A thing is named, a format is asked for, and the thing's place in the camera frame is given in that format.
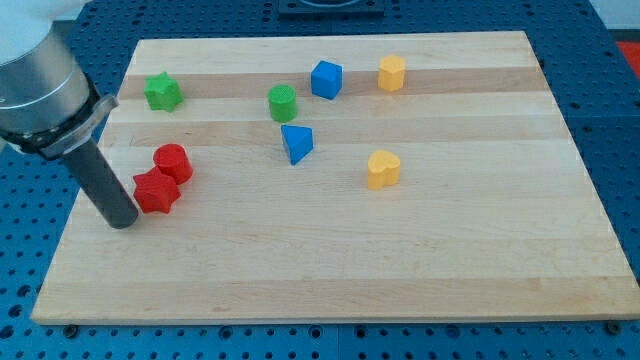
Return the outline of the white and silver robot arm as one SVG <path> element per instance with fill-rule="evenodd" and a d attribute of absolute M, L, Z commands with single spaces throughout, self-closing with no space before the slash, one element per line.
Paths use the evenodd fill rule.
<path fill-rule="evenodd" d="M 1 0 L 1 137 L 24 153 L 64 156 L 118 106 L 53 30 L 58 16 L 88 2 Z"/>

